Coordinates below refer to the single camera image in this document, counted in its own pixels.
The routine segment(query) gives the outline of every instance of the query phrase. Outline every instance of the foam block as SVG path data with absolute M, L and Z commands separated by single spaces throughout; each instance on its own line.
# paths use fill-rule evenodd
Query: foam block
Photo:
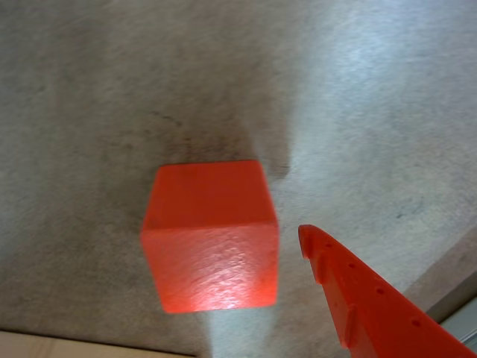
M 279 229 L 260 163 L 163 166 L 142 246 L 168 313 L 272 305 Z

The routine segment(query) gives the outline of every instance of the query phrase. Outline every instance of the cube top face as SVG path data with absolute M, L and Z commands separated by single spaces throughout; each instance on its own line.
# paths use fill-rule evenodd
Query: cube top face
M 142 244 L 167 313 L 264 307 L 277 299 L 276 225 L 149 231 Z
M 256 160 L 163 166 L 144 230 L 276 224 L 265 175 Z

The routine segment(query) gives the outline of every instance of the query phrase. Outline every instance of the beige floor strip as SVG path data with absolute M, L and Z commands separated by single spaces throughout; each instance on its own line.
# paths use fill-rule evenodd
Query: beige floor strip
M 2 358 L 181 358 L 139 349 L 0 332 Z

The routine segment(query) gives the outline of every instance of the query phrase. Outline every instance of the red plastic object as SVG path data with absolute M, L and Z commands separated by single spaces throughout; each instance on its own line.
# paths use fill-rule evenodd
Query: red plastic object
M 353 358 L 477 357 L 330 235 L 312 225 L 299 235 Z
M 142 245 L 168 313 L 261 307 L 277 297 L 278 224 L 260 163 L 163 166 Z

